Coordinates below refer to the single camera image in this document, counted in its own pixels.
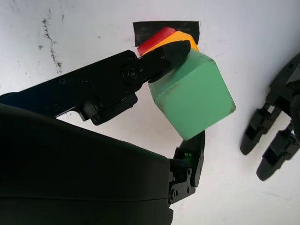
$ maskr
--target robotic hand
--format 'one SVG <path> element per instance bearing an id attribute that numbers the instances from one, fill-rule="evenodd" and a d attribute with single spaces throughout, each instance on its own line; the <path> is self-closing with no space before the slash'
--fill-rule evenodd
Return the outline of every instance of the robotic hand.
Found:
<path id="1" fill-rule="evenodd" d="M 170 204 L 195 192 L 205 133 L 173 159 L 55 118 L 76 111 L 104 123 L 135 92 L 184 62 L 189 41 L 137 59 L 131 51 L 0 97 L 2 225 L 169 225 Z"/>

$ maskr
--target white table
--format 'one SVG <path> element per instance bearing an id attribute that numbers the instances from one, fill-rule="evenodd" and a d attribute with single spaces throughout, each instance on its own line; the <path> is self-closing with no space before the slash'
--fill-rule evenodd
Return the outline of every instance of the white table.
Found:
<path id="1" fill-rule="evenodd" d="M 173 225 L 298 225 L 300 153 L 266 182 L 255 174 L 289 118 L 280 115 L 248 156 L 239 147 L 269 83 L 300 52 L 299 10 L 299 0 L 2 0 L 0 95 L 127 49 L 136 51 L 132 22 L 199 21 L 199 49 L 218 64 L 237 110 L 206 130 L 200 185 L 172 206 Z M 173 157 L 180 136 L 154 105 L 147 85 L 137 95 L 132 109 L 98 127 L 74 112 L 61 119 Z"/>

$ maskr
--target green cube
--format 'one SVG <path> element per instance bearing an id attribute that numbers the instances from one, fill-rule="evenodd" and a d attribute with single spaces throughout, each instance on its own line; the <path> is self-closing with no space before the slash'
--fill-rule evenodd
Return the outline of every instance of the green cube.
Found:
<path id="1" fill-rule="evenodd" d="M 155 104 L 184 140 L 236 108 L 214 60 L 193 49 L 178 69 L 149 87 Z"/>

